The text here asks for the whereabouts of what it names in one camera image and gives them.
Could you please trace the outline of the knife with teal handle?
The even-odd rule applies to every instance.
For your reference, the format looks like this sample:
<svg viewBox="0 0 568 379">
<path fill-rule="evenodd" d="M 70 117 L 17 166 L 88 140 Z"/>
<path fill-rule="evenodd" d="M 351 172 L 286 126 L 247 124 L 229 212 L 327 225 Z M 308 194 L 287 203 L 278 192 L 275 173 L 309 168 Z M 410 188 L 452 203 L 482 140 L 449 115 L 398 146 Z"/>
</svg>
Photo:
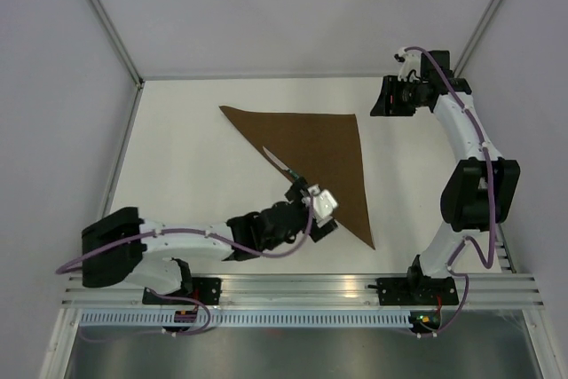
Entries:
<svg viewBox="0 0 568 379">
<path fill-rule="evenodd" d="M 295 171 L 290 169 L 289 166 L 287 166 L 283 161 L 281 161 L 276 155 L 274 155 L 266 146 L 263 146 L 263 151 L 267 156 L 267 158 L 269 159 L 269 161 L 273 163 L 277 168 L 286 172 L 294 180 L 299 179 L 299 175 Z"/>
</svg>

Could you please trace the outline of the brown cloth napkin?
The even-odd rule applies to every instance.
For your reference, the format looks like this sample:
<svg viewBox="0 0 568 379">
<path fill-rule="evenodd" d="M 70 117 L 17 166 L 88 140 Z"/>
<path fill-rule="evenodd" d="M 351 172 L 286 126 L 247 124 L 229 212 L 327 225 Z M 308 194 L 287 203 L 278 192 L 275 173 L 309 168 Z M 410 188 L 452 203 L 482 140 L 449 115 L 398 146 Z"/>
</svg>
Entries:
<svg viewBox="0 0 568 379">
<path fill-rule="evenodd" d="M 263 156 L 275 156 L 310 185 L 338 201 L 335 218 L 375 249 L 365 188 L 359 127 L 354 114 L 266 113 L 219 108 Z"/>
</svg>

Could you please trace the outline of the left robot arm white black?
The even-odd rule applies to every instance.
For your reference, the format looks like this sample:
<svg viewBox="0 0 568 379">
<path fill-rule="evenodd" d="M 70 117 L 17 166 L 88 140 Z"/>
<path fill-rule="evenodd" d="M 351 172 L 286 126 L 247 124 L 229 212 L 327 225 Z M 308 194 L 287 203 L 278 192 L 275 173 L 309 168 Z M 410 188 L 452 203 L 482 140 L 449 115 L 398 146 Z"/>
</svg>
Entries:
<svg viewBox="0 0 568 379">
<path fill-rule="evenodd" d="M 289 257 L 305 240 L 322 240 L 337 228 L 334 195 L 304 178 L 270 208 L 203 226 L 167 226 L 125 207 L 82 231 L 82 284 L 108 288 L 126 282 L 165 295 L 173 304 L 193 296 L 190 263 L 243 262 Z"/>
</svg>

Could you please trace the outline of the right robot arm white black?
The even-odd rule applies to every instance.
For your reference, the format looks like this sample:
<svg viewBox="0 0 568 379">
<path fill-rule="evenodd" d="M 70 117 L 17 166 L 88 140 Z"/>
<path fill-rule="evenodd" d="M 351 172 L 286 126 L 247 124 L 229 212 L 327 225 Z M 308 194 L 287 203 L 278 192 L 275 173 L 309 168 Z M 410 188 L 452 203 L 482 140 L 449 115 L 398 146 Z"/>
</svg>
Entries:
<svg viewBox="0 0 568 379">
<path fill-rule="evenodd" d="M 455 280 L 466 275 L 454 263 L 472 246 L 481 265 L 493 267 L 497 228 L 509 215 L 521 170 L 491 142 L 469 83 L 450 68 L 449 51 L 410 46 L 394 58 L 400 69 L 383 78 L 370 114 L 411 117 L 428 108 L 446 132 L 456 164 L 440 196 L 443 222 L 430 245 L 406 276 L 379 279 L 372 288 L 381 306 L 455 306 L 461 302 Z"/>
</svg>

